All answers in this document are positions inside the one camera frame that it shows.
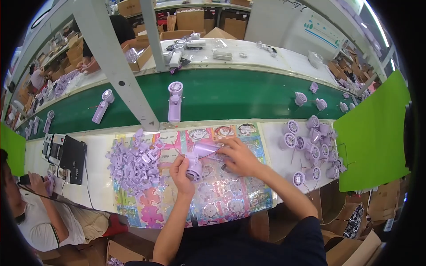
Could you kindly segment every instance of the black shirt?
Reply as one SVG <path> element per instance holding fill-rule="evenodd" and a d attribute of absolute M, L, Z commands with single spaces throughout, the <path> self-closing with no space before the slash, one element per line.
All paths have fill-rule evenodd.
<path fill-rule="evenodd" d="M 190 252 L 178 254 L 173 266 L 227 265 L 315 265 L 327 266 L 320 222 L 315 217 L 301 220 L 280 245 L 249 236 L 234 235 L 190 244 Z M 130 261 L 125 266 L 160 266 L 155 262 Z"/>
<path fill-rule="evenodd" d="M 122 15 L 111 15 L 109 16 L 112 27 L 114 28 L 115 34 L 117 35 L 118 42 L 120 44 L 127 40 L 136 38 L 135 32 L 132 26 L 127 22 L 126 18 Z M 93 54 L 90 51 L 86 41 L 83 40 L 83 57 L 92 57 Z"/>

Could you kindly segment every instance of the green panel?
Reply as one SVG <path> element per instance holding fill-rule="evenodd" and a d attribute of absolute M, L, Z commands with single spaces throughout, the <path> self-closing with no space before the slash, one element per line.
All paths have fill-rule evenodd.
<path fill-rule="evenodd" d="M 151 108 L 160 122 L 167 122 L 168 85 L 181 81 L 184 85 L 182 121 L 248 119 L 248 118 L 319 118 L 337 119 L 342 112 L 337 107 L 343 93 L 319 85 L 318 92 L 309 91 L 310 81 L 279 74 L 245 70 L 198 69 L 136 77 Z M 98 125 L 92 117 L 101 101 L 102 93 L 112 89 L 115 102 L 108 107 Z M 323 98 L 328 108 L 318 112 L 315 102 L 307 102 L 299 108 L 294 103 L 294 92 L 303 92 L 308 99 Z M 47 112 L 53 110 L 55 118 L 50 133 L 71 133 L 92 129 L 137 125 L 138 121 L 115 92 L 111 84 L 103 84 L 72 95 L 39 112 L 43 119 L 38 134 L 30 139 L 43 137 Z M 19 128 L 24 135 L 28 122 Z"/>
<path fill-rule="evenodd" d="M 404 156 L 405 105 L 410 94 L 399 70 L 354 110 L 334 122 L 340 157 L 349 165 L 340 174 L 341 192 L 379 186 L 409 173 Z"/>
<path fill-rule="evenodd" d="M 7 152 L 7 164 L 12 174 L 22 176 L 25 163 L 25 138 L 1 123 L 1 148 Z"/>

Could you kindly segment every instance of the green conveyor belt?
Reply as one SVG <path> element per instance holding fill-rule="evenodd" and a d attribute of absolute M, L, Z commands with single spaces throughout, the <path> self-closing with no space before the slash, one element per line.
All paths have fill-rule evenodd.
<path fill-rule="evenodd" d="M 316 94 L 309 91 L 311 81 L 279 74 L 245 70 L 198 69 L 136 77 L 151 108 L 160 122 L 167 122 L 168 85 L 180 81 L 184 85 L 182 121 L 250 119 L 250 118 L 308 118 L 315 114 L 322 119 L 337 119 L 343 115 L 338 105 L 343 92 L 318 85 Z M 112 89 L 115 102 L 108 107 L 101 123 L 92 117 L 101 101 L 102 93 Z M 302 107 L 294 103 L 294 92 L 303 92 L 308 100 L 323 98 L 328 108 L 319 112 L 315 102 Z M 347 105 L 351 98 L 345 100 Z M 118 126 L 137 125 L 133 116 L 110 83 L 103 84 L 67 97 L 37 113 L 40 117 L 38 133 L 30 139 L 44 137 L 43 128 L 47 112 L 53 110 L 55 118 L 50 133 L 72 133 Z M 25 136 L 28 121 L 18 130 Z"/>

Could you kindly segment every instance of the colorful printed sheet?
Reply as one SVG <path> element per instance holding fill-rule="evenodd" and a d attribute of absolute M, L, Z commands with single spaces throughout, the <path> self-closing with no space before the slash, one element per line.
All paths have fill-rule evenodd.
<path fill-rule="evenodd" d="M 177 197 L 177 188 L 169 174 L 169 167 L 176 157 L 190 151 L 196 141 L 213 143 L 235 136 L 247 144 L 260 162 L 266 163 L 264 146 L 256 124 L 171 129 L 159 134 L 144 135 L 144 139 L 149 142 L 160 138 L 166 144 L 161 151 L 158 166 L 161 182 L 136 196 L 127 195 L 127 191 L 114 182 L 118 212 L 128 217 L 132 227 L 162 228 Z M 132 145 L 133 140 L 126 138 L 125 145 Z M 239 177 L 231 173 L 223 161 L 213 160 L 209 156 L 201 161 L 204 166 L 203 177 L 195 183 L 196 193 L 186 227 L 224 223 L 272 207 L 272 190 L 262 181 L 253 177 Z"/>

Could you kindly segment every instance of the fluorescent light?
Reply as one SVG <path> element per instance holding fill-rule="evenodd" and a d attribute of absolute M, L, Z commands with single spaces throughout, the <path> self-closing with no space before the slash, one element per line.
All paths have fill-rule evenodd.
<path fill-rule="evenodd" d="M 381 35 L 383 37 L 383 40 L 385 41 L 386 47 L 389 47 L 388 40 L 386 39 L 385 32 L 383 31 L 383 28 L 382 28 L 382 25 L 380 24 L 379 18 L 376 16 L 376 13 L 374 13 L 374 11 L 371 8 L 370 4 L 366 0 L 364 0 L 364 4 L 368 8 L 368 11 L 370 11 L 371 15 L 374 18 L 374 21 L 376 22 L 377 26 L 379 27 L 380 33 L 381 33 Z"/>
<path fill-rule="evenodd" d="M 391 59 L 391 64 L 392 64 L 392 70 L 395 71 L 395 63 L 393 59 Z"/>

